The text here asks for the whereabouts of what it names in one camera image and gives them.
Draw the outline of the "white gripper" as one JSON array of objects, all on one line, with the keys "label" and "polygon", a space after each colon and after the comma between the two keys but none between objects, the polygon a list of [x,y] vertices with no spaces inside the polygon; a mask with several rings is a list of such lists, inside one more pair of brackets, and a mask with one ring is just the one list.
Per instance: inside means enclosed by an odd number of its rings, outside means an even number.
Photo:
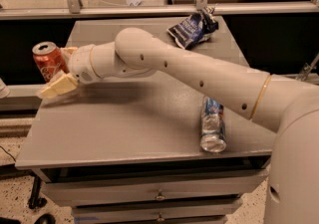
[{"label": "white gripper", "polygon": [[75,90],[78,81],[82,84],[92,84],[98,82],[100,78],[94,72],[91,64],[91,51],[94,45],[82,47],[61,48],[61,55],[66,62],[70,73],[59,71],[47,84],[38,92],[40,99],[52,99]]}]

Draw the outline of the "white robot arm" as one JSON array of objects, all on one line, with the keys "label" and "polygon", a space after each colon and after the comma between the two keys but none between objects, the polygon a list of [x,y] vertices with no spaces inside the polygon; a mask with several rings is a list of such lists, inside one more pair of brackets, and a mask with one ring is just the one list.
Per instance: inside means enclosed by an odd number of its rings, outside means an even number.
[{"label": "white robot arm", "polygon": [[51,99],[106,77],[162,71],[276,134],[264,224],[319,220],[319,87],[171,46],[139,28],[77,48],[69,70],[39,92]]}]

